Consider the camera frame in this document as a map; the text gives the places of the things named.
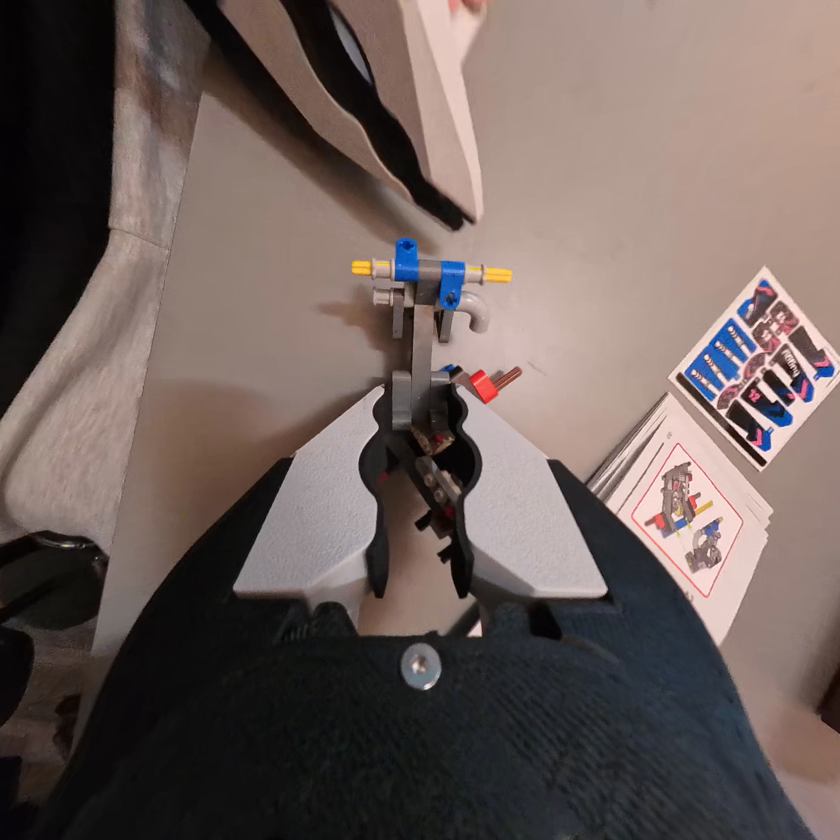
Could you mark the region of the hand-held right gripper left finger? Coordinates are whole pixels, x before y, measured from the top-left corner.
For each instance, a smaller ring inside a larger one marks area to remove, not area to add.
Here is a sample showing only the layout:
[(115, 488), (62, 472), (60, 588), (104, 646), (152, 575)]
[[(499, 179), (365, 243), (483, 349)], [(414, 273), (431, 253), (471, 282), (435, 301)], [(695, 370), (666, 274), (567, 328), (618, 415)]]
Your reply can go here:
[(388, 393), (377, 385), (289, 459), (234, 593), (357, 614), (389, 575), (381, 479)]

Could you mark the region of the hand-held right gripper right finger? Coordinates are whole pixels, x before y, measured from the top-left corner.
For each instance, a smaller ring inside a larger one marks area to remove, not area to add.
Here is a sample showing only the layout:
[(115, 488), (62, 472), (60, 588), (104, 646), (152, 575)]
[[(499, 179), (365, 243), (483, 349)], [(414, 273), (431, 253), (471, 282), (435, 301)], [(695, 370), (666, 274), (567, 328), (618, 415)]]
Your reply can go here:
[(464, 386), (451, 396), (472, 458), (449, 545), (457, 594), (486, 609), (602, 599), (607, 584), (549, 457)]

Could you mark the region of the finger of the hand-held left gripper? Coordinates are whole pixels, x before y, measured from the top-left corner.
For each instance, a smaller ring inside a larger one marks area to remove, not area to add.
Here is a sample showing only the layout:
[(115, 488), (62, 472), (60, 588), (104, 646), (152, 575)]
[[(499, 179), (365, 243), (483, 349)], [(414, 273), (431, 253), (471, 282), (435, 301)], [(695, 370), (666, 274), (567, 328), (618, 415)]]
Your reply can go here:
[(487, 15), (448, 1), (338, 1), (331, 14), (353, 63), (405, 132), (423, 183), (469, 224), (483, 186), (463, 65)]
[(344, 47), (323, 1), (187, 2), (227, 60), (279, 89), (326, 144), (451, 230), (466, 220), (423, 183), (407, 136)]

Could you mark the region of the grey lego assembly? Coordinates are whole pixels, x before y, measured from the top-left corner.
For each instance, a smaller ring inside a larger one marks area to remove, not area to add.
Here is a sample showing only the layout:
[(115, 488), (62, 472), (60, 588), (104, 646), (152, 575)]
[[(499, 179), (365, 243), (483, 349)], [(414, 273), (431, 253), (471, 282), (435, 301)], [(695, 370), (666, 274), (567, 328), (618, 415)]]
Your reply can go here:
[(457, 313), (469, 317), (469, 329), (485, 333), (489, 313), (482, 297), (469, 286), (509, 284), (510, 269), (471, 265), (462, 261), (421, 257), (417, 242), (399, 238), (390, 259), (357, 259), (351, 270), (372, 282), (373, 303), (392, 313), (392, 336), (401, 341), (411, 330), (408, 368), (392, 373), (392, 432), (387, 453), (390, 464), (409, 476), (426, 501), (427, 512), (417, 530), (432, 529), (439, 539), (454, 539), (457, 502), (469, 482), (467, 468), (458, 464), (455, 420), (449, 400), (455, 387), (489, 404), (522, 375), (518, 366), (496, 376), (468, 373), (456, 364), (433, 369), (434, 346), (447, 344)]

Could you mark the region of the lego instruction booklet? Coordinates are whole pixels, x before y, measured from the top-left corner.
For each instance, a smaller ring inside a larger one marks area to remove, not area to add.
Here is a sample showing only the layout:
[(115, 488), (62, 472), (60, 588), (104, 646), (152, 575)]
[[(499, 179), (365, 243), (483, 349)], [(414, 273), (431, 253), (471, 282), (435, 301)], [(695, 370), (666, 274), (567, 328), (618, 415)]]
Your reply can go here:
[(588, 479), (726, 639), (769, 538), (773, 509), (672, 394)]

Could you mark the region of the lego sticker sheet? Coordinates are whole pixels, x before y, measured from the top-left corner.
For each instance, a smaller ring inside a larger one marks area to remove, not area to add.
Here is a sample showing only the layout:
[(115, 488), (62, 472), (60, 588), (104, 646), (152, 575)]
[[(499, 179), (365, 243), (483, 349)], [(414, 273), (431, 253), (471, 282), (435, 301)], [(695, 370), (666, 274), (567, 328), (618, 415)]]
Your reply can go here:
[(668, 381), (763, 471), (838, 387), (838, 352), (764, 266)]

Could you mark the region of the black garment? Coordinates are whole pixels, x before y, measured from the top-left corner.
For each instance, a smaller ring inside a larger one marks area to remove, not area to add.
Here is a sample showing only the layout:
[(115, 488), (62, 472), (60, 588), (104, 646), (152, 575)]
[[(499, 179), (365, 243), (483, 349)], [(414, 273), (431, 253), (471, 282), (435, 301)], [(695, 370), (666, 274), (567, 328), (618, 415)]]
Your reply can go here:
[(109, 241), (110, 1), (1, 2), (1, 414)]

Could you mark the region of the grey sweatshirt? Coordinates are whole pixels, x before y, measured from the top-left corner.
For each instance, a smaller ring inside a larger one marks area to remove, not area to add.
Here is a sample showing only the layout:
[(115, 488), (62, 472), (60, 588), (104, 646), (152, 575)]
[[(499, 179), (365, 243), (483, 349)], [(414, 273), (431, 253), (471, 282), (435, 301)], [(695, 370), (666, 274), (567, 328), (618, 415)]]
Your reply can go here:
[(109, 236), (2, 418), (2, 543), (50, 531), (110, 552), (201, 98), (187, 2), (117, 2)]

